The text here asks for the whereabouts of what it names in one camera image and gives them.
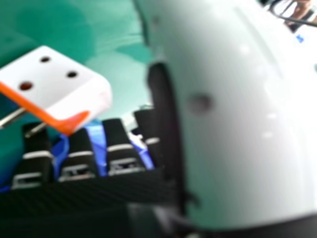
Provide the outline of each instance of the white robotic arm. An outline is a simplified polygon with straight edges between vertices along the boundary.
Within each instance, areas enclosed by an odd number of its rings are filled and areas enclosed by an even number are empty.
[[[252,1],[135,3],[187,217],[235,230],[316,214],[316,72],[288,29]]]

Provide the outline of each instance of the orange edge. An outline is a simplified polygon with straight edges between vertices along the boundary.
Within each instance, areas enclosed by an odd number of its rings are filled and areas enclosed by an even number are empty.
[[[84,111],[68,119],[57,120],[43,111],[41,108],[37,107],[33,103],[20,96],[18,93],[7,87],[2,82],[0,82],[0,91],[8,98],[16,102],[18,105],[25,108],[28,112],[34,114],[39,119],[65,135],[71,135],[75,131],[76,127],[80,123],[82,123],[89,115],[89,111]]]

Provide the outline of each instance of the metal pin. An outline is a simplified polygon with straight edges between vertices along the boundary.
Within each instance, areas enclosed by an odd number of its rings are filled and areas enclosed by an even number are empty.
[[[30,138],[33,135],[35,135],[35,134],[41,132],[42,130],[44,130],[46,126],[47,126],[47,124],[45,122],[43,122],[43,123],[37,125],[36,127],[34,127],[33,129],[29,130],[27,133],[24,134],[24,136],[26,138]]]
[[[4,118],[0,119],[0,129],[4,129],[6,126],[10,125],[14,121],[18,120],[24,114],[26,114],[26,110],[24,108],[19,108]]]

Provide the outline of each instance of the teal background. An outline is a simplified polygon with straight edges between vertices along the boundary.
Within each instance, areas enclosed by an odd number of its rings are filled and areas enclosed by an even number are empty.
[[[121,117],[149,101],[145,75],[151,54],[132,0],[0,0],[0,67],[40,45],[108,79],[114,103],[100,119]],[[0,96],[1,116],[16,107]],[[21,126],[35,120],[27,115],[0,131],[0,186],[21,159]]]

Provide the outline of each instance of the white plastic casing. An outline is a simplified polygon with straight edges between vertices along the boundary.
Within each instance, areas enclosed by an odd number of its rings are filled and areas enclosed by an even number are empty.
[[[75,72],[74,77],[68,74]],[[30,90],[20,90],[31,82]],[[46,46],[0,69],[0,90],[20,106],[63,133],[71,134],[112,103],[111,86],[100,74]],[[77,122],[72,117],[87,112]],[[65,122],[63,128],[59,121]]]
[[[186,168],[188,217],[242,229],[317,212],[317,75],[255,1],[137,0],[167,64]],[[195,95],[211,98],[196,113]]]

